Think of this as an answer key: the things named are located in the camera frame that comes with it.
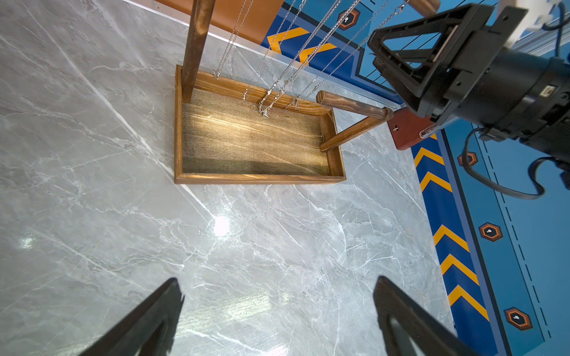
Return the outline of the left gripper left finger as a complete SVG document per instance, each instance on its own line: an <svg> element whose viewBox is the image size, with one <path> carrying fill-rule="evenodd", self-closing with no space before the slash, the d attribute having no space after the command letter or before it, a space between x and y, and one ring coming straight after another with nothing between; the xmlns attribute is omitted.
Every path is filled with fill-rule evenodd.
<svg viewBox="0 0 570 356"><path fill-rule="evenodd" d="M83 355L169 355L184 296L178 279L169 278Z"/></svg>

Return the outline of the wooden jewelry display stand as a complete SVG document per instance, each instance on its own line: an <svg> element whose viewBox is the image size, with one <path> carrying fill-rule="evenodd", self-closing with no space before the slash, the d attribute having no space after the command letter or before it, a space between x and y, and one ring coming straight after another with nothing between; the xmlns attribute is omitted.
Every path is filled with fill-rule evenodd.
<svg viewBox="0 0 570 356"><path fill-rule="evenodd" d="M332 184L346 180L341 146L387 124L395 111L322 91L315 101L279 96L264 118L264 90L201 71L213 1L194 1L175 71L177 184Z"/></svg>

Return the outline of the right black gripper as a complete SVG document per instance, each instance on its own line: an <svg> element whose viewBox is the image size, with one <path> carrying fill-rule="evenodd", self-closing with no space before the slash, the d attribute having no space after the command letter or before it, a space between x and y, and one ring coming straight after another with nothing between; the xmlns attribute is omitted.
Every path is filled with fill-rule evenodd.
<svg viewBox="0 0 570 356"><path fill-rule="evenodd" d="M528 27L530 8L467 4L401 25L376 30L368 46L381 72L405 105L444 127L457 117L477 120L500 111L500 101L482 92L493 71Z"/></svg>

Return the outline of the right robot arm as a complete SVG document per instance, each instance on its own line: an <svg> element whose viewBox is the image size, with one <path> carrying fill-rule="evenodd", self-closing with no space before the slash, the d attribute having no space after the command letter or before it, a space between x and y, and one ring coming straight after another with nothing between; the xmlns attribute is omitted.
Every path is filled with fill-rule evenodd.
<svg viewBox="0 0 570 356"><path fill-rule="evenodd" d="M375 30L368 47L415 115L435 125L467 120L488 139L517 139L568 161L569 64L507 47L525 15L470 3Z"/></svg>

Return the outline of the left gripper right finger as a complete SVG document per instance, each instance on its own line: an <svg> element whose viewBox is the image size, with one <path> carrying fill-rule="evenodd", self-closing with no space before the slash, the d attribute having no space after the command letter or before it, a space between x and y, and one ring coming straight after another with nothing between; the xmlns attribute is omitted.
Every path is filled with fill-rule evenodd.
<svg viewBox="0 0 570 356"><path fill-rule="evenodd" d="M389 278L377 279L373 301L388 355L475 355Z"/></svg>

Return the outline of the red corner block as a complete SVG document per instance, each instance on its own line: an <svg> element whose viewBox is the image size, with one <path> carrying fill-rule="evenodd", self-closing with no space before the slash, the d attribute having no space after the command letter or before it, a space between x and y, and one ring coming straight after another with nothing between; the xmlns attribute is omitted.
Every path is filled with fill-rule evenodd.
<svg viewBox="0 0 570 356"><path fill-rule="evenodd" d="M423 141L420 134L435 124L430 117L418 117L409 108L401 108L394 112L393 118L387 122L394 145L405 151Z"/></svg>

